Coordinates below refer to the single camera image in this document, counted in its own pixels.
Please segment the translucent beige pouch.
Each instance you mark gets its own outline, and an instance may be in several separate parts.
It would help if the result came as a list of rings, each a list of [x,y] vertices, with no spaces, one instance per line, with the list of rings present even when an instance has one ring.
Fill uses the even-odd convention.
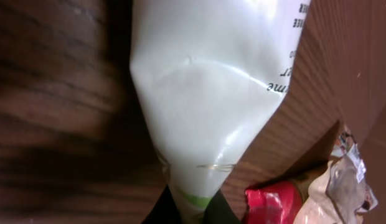
[[[336,139],[326,171],[308,188],[308,198],[294,224],[361,224],[378,204],[365,180],[367,168],[351,130]]]

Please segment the white Pantene tube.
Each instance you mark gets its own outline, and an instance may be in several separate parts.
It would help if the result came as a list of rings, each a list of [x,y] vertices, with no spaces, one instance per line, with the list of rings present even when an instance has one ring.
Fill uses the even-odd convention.
[[[130,72],[183,223],[286,96],[309,0],[138,0]]]

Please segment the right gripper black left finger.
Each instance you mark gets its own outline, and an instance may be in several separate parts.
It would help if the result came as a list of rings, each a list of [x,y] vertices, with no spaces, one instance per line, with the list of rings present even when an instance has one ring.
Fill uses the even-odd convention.
[[[168,185],[142,224],[181,224],[181,217]]]

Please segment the San Remo spaghetti packet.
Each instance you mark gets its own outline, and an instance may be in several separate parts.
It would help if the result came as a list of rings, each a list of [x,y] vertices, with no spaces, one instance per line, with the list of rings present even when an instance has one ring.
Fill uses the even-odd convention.
[[[246,224],[293,224],[303,206],[303,198],[291,181],[278,182],[260,189],[247,189]]]

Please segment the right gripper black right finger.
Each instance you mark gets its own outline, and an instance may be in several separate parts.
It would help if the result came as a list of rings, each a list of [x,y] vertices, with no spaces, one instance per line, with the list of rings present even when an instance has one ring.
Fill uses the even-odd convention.
[[[204,224],[241,224],[221,190],[217,191],[206,208]]]

